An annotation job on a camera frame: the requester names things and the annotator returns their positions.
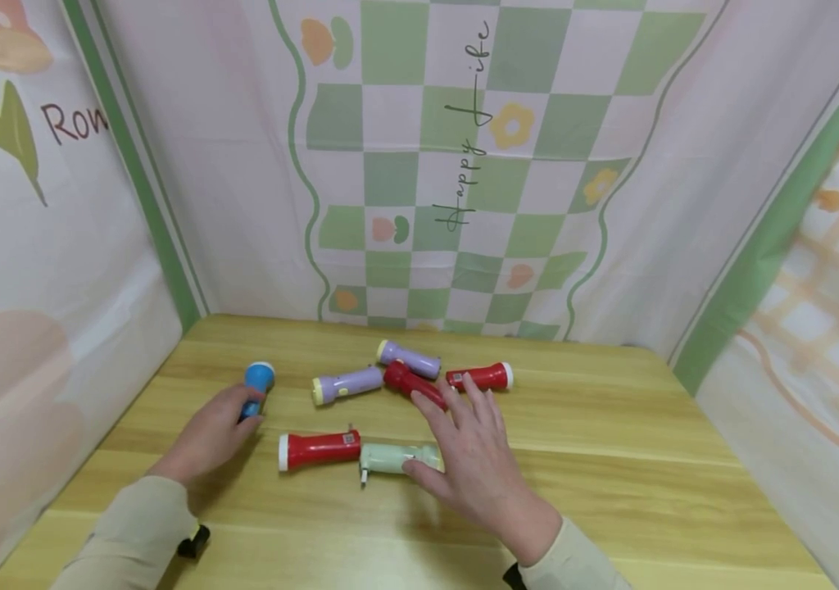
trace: right hand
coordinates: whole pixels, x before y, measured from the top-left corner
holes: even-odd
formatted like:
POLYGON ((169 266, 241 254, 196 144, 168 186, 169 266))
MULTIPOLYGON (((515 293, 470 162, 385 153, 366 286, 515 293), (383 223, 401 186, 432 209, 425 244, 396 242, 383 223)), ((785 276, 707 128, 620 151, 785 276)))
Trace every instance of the right hand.
POLYGON ((223 465, 262 424, 260 415, 239 422, 243 404, 264 400, 263 392, 241 384, 217 393, 190 418, 170 451, 147 474, 173 479, 186 487, 223 465))
POLYGON ((561 516, 521 476, 492 391, 479 391, 468 374, 462 381, 470 404, 445 381, 437 382, 451 419, 421 393, 411 396, 439 443, 446 473, 415 460, 406 461, 403 472, 497 536, 522 566, 536 564, 556 539, 561 516))

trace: beige sleeve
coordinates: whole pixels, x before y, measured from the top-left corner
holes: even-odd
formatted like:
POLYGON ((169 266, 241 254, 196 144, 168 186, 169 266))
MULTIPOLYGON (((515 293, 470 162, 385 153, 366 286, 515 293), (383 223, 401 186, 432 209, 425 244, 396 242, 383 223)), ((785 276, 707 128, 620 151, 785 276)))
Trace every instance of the beige sleeve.
POLYGON ((568 518, 544 557, 519 571, 528 590, 631 590, 610 558, 568 518))
POLYGON ((141 478, 115 497, 52 590, 153 590, 196 528, 184 486, 141 478))

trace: green checkered fabric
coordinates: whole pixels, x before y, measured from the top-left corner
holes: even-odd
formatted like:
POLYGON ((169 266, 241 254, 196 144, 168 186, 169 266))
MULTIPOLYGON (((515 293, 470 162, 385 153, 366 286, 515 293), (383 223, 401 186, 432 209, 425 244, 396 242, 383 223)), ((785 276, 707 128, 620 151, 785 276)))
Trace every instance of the green checkered fabric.
POLYGON ((600 249, 600 206, 712 2, 292 4, 326 318, 561 337, 568 287, 600 249), (333 39, 303 38, 305 19, 333 39), (352 60, 315 64, 331 43, 352 60))

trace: fabric backdrop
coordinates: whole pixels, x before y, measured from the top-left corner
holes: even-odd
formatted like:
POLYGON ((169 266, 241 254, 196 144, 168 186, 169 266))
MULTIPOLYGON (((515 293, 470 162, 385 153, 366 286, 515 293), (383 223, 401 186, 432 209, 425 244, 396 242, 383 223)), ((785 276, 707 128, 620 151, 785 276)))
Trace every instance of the fabric backdrop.
POLYGON ((181 324, 53 0, 0 0, 0 563, 181 324))
POLYGON ((839 155, 697 399, 839 583, 839 155))
POLYGON ((669 356, 839 89, 839 0, 67 4, 249 315, 669 356))

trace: purple flashlight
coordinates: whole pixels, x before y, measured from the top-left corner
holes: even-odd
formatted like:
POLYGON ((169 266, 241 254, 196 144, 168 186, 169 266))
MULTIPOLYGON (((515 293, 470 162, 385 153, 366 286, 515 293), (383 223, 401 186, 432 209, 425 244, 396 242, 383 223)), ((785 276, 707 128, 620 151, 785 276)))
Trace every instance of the purple flashlight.
POLYGON ((383 385, 383 373, 375 366, 369 366, 360 371, 338 375, 322 375, 312 379, 311 397, 316 406, 323 406, 334 402, 334 399, 344 396, 355 396, 357 393, 378 389, 383 385))
POLYGON ((400 344, 384 340, 377 348, 377 361, 382 365, 389 365, 394 361, 403 361, 403 364, 410 367, 410 370, 425 377, 436 379, 439 375, 439 356, 426 356, 413 352, 408 348, 400 347, 400 344))

